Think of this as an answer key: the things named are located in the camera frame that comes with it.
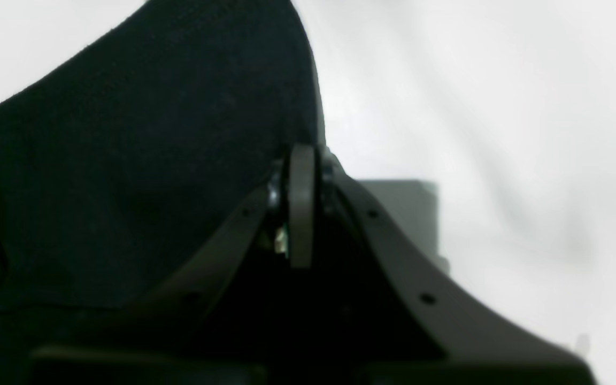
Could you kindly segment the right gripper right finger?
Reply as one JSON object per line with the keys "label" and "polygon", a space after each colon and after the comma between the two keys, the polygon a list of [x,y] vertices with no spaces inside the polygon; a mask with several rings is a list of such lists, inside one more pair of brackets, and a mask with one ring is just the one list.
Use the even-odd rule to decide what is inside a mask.
{"label": "right gripper right finger", "polygon": [[581,358],[512,324],[456,285],[333,155],[320,159],[320,193],[327,213],[345,209],[400,308],[442,353],[440,360],[368,365],[368,375],[591,374]]}

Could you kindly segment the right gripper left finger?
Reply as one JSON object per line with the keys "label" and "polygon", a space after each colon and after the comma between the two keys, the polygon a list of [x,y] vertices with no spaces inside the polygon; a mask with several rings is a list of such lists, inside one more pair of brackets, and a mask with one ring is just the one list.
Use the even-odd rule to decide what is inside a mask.
{"label": "right gripper left finger", "polygon": [[265,222],[278,221],[289,266],[311,267],[317,197],[316,150],[293,147],[272,164],[271,176],[238,208],[180,270],[142,302],[144,320],[198,321],[207,316],[234,280]]}

